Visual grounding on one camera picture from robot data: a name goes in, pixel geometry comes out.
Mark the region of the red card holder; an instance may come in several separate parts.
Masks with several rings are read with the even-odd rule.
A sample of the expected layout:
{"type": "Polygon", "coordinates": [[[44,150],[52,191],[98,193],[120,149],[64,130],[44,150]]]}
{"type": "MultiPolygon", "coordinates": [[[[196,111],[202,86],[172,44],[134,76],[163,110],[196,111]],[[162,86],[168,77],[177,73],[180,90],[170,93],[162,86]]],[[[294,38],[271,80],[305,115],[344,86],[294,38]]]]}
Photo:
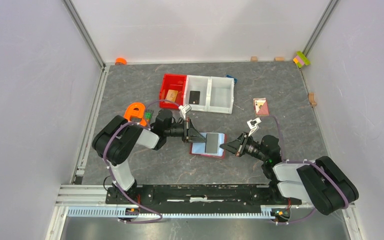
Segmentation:
{"type": "MultiPolygon", "coordinates": [[[[208,132],[202,132],[201,134],[206,137],[206,134],[208,132]]],[[[190,154],[192,155],[198,155],[198,156],[204,156],[204,157],[213,157],[213,158],[223,158],[225,155],[225,150],[220,148],[221,144],[224,144],[226,141],[226,135],[224,133],[218,133],[219,134],[219,148],[218,148],[218,154],[208,154],[205,153],[205,147],[206,142],[194,142],[191,144],[190,148],[190,154]]]]}

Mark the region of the black credit card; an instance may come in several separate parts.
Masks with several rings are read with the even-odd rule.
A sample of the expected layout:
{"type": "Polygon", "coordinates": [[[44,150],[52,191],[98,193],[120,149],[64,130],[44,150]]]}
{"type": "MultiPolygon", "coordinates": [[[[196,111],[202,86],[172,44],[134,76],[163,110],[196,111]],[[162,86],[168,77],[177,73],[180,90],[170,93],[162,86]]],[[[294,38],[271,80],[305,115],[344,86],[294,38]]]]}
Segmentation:
{"type": "Polygon", "coordinates": [[[217,155],[219,152],[219,134],[218,133],[207,133],[205,153],[210,155],[217,155]]]}
{"type": "Polygon", "coordinates": [[[199,105],[200,104],[200,97],[201,97],[201,92],[197,90],[191,90],[189,92],[189,100],[188,103],[190,105],[199,105]]]}

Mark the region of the gold striped credit card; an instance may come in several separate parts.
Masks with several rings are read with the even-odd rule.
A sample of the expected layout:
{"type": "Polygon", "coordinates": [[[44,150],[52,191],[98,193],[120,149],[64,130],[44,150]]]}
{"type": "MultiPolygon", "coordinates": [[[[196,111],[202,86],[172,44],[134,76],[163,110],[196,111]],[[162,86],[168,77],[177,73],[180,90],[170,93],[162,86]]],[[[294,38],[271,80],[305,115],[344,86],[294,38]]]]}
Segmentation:
{"type": "Polygon", "coordinates": [[[169,89],[166,93],[165,99],[171,102],[175,102],[178,96],[178,91],[174,89],[169,89]]]}

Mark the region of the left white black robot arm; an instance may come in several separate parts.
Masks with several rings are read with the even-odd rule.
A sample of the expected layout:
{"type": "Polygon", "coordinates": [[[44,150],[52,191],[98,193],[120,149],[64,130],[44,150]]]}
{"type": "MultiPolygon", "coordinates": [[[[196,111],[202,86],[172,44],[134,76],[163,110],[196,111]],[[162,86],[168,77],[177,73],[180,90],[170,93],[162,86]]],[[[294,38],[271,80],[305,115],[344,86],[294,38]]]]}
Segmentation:
{"type": "Polygon", "coordinates": [[[110,172],[118,197],[125,204],[137,198],[137,181],[133,177],[128,157],[136,145],[152,150],[161,149],[168,137],[178,137],[184,143],[205,143],[203,136],[188,117],[175,120],[168,109],[161,109],[150,127],[115,116],[93,139],[92,148],[103,159],[110,172]]]}

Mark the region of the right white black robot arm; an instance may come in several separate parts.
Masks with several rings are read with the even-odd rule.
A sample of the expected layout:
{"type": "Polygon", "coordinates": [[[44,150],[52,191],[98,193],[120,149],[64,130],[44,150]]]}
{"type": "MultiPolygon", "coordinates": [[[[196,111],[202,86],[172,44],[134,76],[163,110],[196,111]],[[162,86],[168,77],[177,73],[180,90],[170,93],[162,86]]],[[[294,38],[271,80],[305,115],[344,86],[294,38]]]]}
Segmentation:
{"type": "Polygon", "coordinates": [[[315,160],[282,159],[280,140],[275,136],[265,135],[255,141],[244,132],[220,148],[237,157],[249,155],[262,161],[263,174],[271,184],[268,196],[275,204],[297,199],[329,215],[346,209],[360,197],[356,186],[329,156],[315,160]]]}

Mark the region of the white two-compartment bin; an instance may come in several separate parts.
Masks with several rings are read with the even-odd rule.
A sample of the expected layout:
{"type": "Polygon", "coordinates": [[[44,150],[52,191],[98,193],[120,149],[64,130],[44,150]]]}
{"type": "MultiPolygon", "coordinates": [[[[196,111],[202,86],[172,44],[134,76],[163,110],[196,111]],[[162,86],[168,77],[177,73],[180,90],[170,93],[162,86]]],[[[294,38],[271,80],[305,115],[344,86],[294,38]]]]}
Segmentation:
{"type": "Polygon", "coordinates": [[[187,75],[183,104],[189,104],[190,91],[200,91],[199,104],[189,104],[192,111],[231,114],[234,87],[233,78],[187,75]]]}

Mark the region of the green toy brick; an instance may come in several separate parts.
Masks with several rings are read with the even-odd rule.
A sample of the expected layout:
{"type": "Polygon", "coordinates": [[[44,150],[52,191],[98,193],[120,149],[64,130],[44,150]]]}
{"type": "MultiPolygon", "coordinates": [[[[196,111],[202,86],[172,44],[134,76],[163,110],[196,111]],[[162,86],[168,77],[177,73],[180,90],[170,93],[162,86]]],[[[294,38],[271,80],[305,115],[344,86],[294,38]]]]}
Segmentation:
{"type": "Polygon", "coordinates": [[[144,118],[148,122],[152,119],[152,116],[153,116],[153,111],[146,111],[144,113],[144,118]]]}

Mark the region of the red plastic bin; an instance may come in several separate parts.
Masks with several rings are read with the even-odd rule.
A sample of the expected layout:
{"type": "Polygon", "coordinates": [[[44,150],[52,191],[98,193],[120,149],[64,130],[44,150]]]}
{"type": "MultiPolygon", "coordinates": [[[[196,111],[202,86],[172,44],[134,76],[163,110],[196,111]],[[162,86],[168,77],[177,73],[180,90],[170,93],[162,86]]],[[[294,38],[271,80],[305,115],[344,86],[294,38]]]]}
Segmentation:
{"type": "Polygon", "coordinates": [[[184,90],[186,88],[187,75],[165,73],[159,92],[159,99],[164,100],[168,90],[177,90],[178,95],[174,103],[183,105],[184,90]]]}

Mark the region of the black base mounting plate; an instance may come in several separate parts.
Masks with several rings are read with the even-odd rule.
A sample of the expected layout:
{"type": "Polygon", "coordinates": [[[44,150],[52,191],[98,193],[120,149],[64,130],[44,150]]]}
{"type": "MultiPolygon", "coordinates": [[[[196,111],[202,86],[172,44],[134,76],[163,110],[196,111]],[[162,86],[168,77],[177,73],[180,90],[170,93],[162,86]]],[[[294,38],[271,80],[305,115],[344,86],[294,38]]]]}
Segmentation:
{"type": "Polygon", "coordinates": [[[300,205],[272,184],[137,185],[127,195],[161,214],[250,214],[261,206],[300,205]]]}

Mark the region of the orange letter e toy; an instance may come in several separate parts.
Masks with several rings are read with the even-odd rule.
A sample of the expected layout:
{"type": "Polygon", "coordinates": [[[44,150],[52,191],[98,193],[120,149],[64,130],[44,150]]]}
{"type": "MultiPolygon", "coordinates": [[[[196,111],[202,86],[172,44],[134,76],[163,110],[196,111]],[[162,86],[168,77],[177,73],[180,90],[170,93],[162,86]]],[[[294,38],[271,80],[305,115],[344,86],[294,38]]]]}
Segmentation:
{"type": "Polygon", "coordinates": [[[146,127],[147,122],[145,118],[145,111],[146,106],[143,103],[134,102],[127,107],[123,117],[129,122],[134,122],[146,127]]]}

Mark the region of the blue object behind bin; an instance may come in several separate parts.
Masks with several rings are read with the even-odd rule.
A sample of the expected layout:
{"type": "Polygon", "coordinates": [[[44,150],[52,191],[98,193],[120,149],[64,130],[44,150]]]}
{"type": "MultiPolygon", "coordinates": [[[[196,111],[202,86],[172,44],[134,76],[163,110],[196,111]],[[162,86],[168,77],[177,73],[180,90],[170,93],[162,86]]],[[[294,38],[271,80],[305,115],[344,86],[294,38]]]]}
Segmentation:
{"type": "Polygon", "coordinates": [[[233,79],[233,81],[234,81],[234,84],[236,85],[237,84],[237,82],[238,82],[238,79],[237,78],[235,78],[235,77],[233,77],[233,76],[231,76],[231,75],[226,75],[225,76],[226,78],[232,78],[233,79]]]}

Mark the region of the small wooden block left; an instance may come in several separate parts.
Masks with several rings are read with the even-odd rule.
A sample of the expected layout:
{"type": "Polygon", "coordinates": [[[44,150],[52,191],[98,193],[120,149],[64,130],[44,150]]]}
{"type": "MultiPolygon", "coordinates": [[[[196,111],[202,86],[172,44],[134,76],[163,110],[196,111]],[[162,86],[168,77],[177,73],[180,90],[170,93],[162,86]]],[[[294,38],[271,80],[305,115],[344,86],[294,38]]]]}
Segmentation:
{"type": "Polygon", "coordinates": [[[257,56],[252,56],[252,57],[250,58],[250,61],[251,61],[251,62],[257,62],[257,61],[258,61],[258,57],[257,57],[257,56]]]}

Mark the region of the small wooden block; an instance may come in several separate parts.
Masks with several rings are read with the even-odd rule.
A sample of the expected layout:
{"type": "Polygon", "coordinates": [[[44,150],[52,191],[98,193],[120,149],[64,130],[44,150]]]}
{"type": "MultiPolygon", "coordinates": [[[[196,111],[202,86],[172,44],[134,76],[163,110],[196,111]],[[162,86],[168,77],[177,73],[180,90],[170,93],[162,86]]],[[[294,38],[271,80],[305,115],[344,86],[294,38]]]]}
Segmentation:
{"type": "Polygon", "coordinates": [[[274,58],[274,61],[276,61],[276,62],[283,62],[283,61],[285,61],[285,58],[282,57],[282,56],[277,56],[277,57],[274,58]]]}
{"type": "Polygon", "coordinates": [[[251,61],[251,62],[257,62],[257,61],[258,61],[258,57],[257,57],[257,56],[252,56],[252,57],[250,58],[250,61],[251,61]]]}

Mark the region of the wooden arch block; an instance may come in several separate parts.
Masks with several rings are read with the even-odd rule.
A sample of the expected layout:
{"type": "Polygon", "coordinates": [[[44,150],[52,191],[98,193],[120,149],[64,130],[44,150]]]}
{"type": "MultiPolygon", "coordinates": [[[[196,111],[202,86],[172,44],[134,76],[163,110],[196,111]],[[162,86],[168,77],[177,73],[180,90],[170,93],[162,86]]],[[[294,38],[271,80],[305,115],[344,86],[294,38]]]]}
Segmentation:
{"type": "Polygon", "coordinates": [[[310,92],[310,93],[308,94],[308,101],[309,101],[310,106],[311,106],[312,108],[314,108],[314,107],[317,106],[317,102],[316,102],[316,100],[315,100],[315,94],[314,94],[313,92],[310,92]]]}

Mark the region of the small wooden block right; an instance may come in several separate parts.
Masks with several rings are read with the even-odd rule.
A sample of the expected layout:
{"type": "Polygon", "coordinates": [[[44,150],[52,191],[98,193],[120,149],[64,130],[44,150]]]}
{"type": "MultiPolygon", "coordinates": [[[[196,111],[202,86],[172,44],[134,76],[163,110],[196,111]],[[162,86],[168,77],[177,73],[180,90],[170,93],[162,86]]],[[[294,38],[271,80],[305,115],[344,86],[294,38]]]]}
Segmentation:
{"type": "Polygon", "coordinates": [[[277,56],[277,57],[274,58],[274,61],[276,61],[276,62],[283,62],[283,61],[285,61],[285,58],[282,57],[282,56],[277,56]]]}

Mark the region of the orange tape roll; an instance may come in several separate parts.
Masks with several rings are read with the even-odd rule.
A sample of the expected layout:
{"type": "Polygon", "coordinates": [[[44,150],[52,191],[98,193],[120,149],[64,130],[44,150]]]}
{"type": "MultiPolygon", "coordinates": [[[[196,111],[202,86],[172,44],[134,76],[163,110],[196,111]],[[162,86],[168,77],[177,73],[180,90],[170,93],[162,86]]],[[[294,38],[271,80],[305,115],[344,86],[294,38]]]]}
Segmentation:
{"type": "Polygon", "coordinates": [[[122,58],[122,57],[118,57],[115,59],[115,62],[114,62],[115,65],[126,65],[127,64],[127,60],[122,58]]]}

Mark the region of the colourful stacked toy bricks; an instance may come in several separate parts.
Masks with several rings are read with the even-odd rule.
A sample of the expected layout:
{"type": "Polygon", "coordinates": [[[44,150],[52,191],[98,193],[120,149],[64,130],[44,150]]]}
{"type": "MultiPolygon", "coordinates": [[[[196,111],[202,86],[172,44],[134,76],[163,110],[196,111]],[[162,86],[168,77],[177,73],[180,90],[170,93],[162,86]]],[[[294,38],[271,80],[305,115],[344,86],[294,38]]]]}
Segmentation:
{"type": "Polygon", "coordinates": [[[292,61],[299,69],[304,66],[309,66],[311,64],[310,60],[301,51],[296,52],[296,55],[292,61]]]}

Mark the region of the aluminium frame rail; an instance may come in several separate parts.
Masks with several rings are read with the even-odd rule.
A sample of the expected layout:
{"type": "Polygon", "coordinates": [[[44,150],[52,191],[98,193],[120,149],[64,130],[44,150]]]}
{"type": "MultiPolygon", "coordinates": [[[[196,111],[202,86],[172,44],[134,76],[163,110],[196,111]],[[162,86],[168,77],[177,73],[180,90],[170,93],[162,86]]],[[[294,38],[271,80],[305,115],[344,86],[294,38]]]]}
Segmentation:
{"type": "Polygon", "coordinates": [[[56,204],[76,217],[125,219],[274,219],[282,210],[313,208],[304,200],[276,196],[267,184],[146,184],[128,195],[136,203],[110,185],[62,185],[56,204]]]}

